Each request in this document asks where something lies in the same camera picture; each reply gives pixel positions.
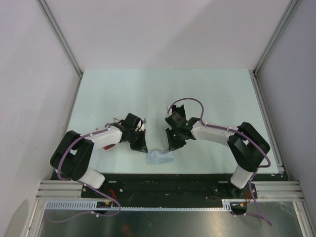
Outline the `blue cleaning cloth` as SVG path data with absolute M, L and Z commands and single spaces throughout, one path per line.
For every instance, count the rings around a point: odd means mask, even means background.
M 158 165 L 174 161 L 173 153 L 170 151 L 150 150 L 146 154 L 146 164 Z

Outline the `white geometric glasses case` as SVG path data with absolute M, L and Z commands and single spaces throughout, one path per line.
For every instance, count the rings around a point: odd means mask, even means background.
M 171 107 L 172 113 L 178 113 L 181 117 L 186 117 L 186 112 L 185 112 L 185 108 L 184 105 L 178 107 L 176 105 L 173 105 Z

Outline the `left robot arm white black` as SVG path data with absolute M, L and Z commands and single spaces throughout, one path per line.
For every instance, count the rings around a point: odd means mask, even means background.
M 145 124 L 144 118 L 128 113 L 125 119 L 108 123 L 103 129 L 86 135 L 70 130 L 53 153 L 50 165 L 60 180 L 91 186 L 92 192 L 102 198 L 108 194 L 109 185 L 103 174 L 89 166 L 93 152 L 127 142 L 131 150 L 147 153 Z

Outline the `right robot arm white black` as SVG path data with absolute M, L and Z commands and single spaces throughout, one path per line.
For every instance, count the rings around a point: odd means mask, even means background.
M 257 172 L 271 147 L 259 132 L 247 122 L 237 127 L 207 124 L 200 118 L 189 120 L 183 113 L 173 112 L 165 118 L 169 150 L 174 151 L 186 145 L 188 140 L 205 140 L 230 148 L 237 167 L 230 178 L 228 193 L 239 198 L 245 193 L 245 186 Z

